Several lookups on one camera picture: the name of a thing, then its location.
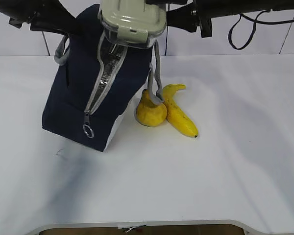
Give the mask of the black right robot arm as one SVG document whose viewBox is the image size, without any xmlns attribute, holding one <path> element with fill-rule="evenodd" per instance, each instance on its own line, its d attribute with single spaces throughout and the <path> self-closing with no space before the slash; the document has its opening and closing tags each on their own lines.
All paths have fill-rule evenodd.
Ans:
<svg viewBox="0 0 294 235">
<path fill-rule="evenodd" d="M 212 19 L 257 11 L 294 10 L 294 0 L 146 0 L 147 4 L 177 4 L 166 13 L 167 26 L 190 33 L 200 29 L 202 38 L 212 36 Z"/>
</svg>

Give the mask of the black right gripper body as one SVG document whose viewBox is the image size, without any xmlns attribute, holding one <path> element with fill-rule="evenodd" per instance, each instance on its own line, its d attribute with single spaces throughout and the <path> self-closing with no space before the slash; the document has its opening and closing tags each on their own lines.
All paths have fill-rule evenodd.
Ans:
<svg viewBox="0 0 294 235">
<path fill-rule="evenodd" d="M 191 10 L 196 26 L 200 28 L 200 34 L 202 38 L 212 37 L 212 21 L 204 12 L 204 6 L 201 0 L 194 0 Z"/>
</svg>

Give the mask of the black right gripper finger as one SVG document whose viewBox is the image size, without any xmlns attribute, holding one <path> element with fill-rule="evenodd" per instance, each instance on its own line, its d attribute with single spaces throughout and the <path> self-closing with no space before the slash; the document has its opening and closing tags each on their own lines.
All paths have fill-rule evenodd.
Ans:
<svg viewBox="0 0 294 235">
<path fill-rule="evenodd" d="M 187 0 L 145 0 L 145 3 L 147 4 L 178 4 L 178 5 L 186 5 Z"/>
<path fill-rule="evenodd" d="M 167 26 L 193 33 L 197 30 L 197 10 L 193 5 L 185 5 L 166 13 Z"/>
</svg>

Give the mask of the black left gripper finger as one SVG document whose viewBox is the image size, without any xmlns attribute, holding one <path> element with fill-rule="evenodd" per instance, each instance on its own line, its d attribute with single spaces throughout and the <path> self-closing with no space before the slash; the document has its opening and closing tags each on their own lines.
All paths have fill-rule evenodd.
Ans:
<svg viewBox="0 0 294 235">
<path fill-rule="evenodd" d="M 68 36 L 83 34 L 82 26 L 75 18 L 35 18 L 31 22 L 30 30 Z"/>
<path fill-rule="evenodd" d="M 60 0 L 60 3 L 74 17 L 77 17 L 86 8 L 93 4 L 100 4 L 101 0 Z"/>
</svg>

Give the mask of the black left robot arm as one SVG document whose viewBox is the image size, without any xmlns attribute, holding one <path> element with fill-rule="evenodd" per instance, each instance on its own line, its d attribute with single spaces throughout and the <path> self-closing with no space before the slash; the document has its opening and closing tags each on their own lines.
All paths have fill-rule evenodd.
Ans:
<svg viewBox="0 0 294 235">
<path fill-rule="evenodd" d="M 98 4 L 74 17 L 59 0 L 0 0 L 0 13 L 9 17 L 8 23 L 21 28 L 24 23 L 34 32 L 49 32 L 66 37 L 101 35 L 103 26 L 97 17 Z"/>
</svg>

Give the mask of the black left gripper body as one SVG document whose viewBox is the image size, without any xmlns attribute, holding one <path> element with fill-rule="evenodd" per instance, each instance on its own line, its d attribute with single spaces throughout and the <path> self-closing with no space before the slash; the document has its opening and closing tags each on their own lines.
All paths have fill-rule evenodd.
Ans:
<svg viewBox="0 0 294 235">
<path fill-rule="evenodd" d="M 39 21 L 40 10 L 41 8 L 11 8 L 9 9 L 8 23 L 16 28 L 21 28 L 23 23 L 36 25 Z"/>
</svg>

